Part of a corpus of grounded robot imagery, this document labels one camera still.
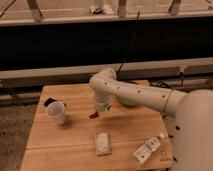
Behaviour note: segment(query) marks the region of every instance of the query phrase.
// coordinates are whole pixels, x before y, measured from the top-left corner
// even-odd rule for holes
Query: cable
[[[132,34],[132,39],[131,39],[131,41],[129,43],[128,49],[127,49],[126,54],[125,54],[125,57],[124,57],[121,65],[120,65],[120,67],[119,67],[119,69],[117,71],[117,76],[119,76],[119,74],[121,72],[121,69],[123,68],[124,63],[126,62],[128,56],[129,56],[129,53],[132,50],[132,46],[134,44],[136,33],[137,33],[137,29],[138,29],[138,20],[139,20],[139,18],[140,18],[140,11],[138,11],[138,15],[137,15],[136,22],[135,22],[134,32]]]
[[[172,139],[174,138],[174,136],[173,136],[173,135],[168,135],[168,136],[169,136],[169,138],[172,138]]]
[[[156,85],[153,83],[150,83],[153,87],[161,87],[161,88],[171,88],[170,85],[168,85],[166,82],[157,82]]]
[[[0,18],[3,17],[3,15],[5,14],[5,12],[16,2],[16,0],[12,0],[6,7],[4,7],[4,9],[2,10],[2,12],[0,13]]]
[[[180,72],[180,78],[181,78],[181,87],[183,86],[183,81],[184,81],[184,75],[183,75],[183,72]]]
[[[163,115],[163,117],[162,117],[162,118],[163,118],[163,120],[164,120],[164,119],[166,119],[166,117],[167,117],[167,116],[168,116],[168,115]]]

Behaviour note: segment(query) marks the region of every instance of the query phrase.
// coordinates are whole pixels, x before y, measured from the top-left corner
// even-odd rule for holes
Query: bottle
[[[136,157],[141,164],[143,164],[150,158],[152,152],[156,151],[161,146],[164,138],[165,135],[163,133],[150,138],[133,153],[133,156]]]

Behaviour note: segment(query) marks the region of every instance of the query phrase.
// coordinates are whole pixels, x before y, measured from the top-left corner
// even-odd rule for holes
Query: black cable
[[[134,28],[134,31],[133,31],[133,34],[132,34],[132,39],[131,39],[131,41],[130,41],[130,43],[129,43],[129,46],[128,46],[128,49],[127,49],[127,51],[126,51],[126,54],[125,54],[125,56],[124,56],[124,58],[123,58],[123,61],[122,61],[121,65],[120,65],[120,67],[119,67],[119,69],[118,69],[118,71],[117,71],[117,76],[119,76],[119,74],[120,74],[120,72],[121,72],[121,69],[123,68],[124,63],[126,62],[128,56],[129,56],[129,53],[130,53],[130,51],[132,50],[132,46],[133,46],[133,44],[134,44],[135,37],[136,37],[136,33],[137,33],[137,29],[138,29],[138,21],[139,21],[139,18],[140,18],[140,11],[138,11],[138,15],[137,15],[137,18],[136,18],[136,21],[135,21],[135,28]]]
[[[169,136],[169,138],[174,138],[174,136],[173,135],[168,135]]]
[[[0,13],[0,18],[3,17],[5,12],[16,2],[16,0],[11,1]]]
[[[163,120],[164,120],[164,119],[166,119],[166,117],[167,117],[167,116],[168,116],[168,115],[164,115],[164,116],[162,117],[162,118],[163,118]]]
[[[184,81],[184,75],[183,75],[183,72],[180,72],[180,77],[181,77],[181,87],[183,86],[183,81]]]
[[[165,83],[165,82],[161,82],[160,84],[159,84],[159,87],[162,87],[162,88],[171,88],[167,83]]]

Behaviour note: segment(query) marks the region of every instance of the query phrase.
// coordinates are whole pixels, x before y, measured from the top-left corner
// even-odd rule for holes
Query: floor
[[[0,1],[0,13],[13,0]],[[107,3],[114,12],[118,9],[118,0],[37,0],[44,18],[88,16],[90,7]],[[172,0],[127,0],[127,13],[156,13],[168,12]],[[206,0],[182,0],[180,11],[208,10],[210,2]],[[27,1],[16,0],[7,12],[0,17],[3,20],[31,19]]]
[[[19,171],[36,105],[0,108],[0,171]],[[164,119],[170,135],[174,119]]]

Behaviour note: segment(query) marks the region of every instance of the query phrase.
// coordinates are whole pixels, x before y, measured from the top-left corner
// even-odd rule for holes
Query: bottle cap
[[[161,140],[165,138],[165,135],[164,135],[164,133],[162,133],[162,132],[159,133],[158,136],[160,137]]]

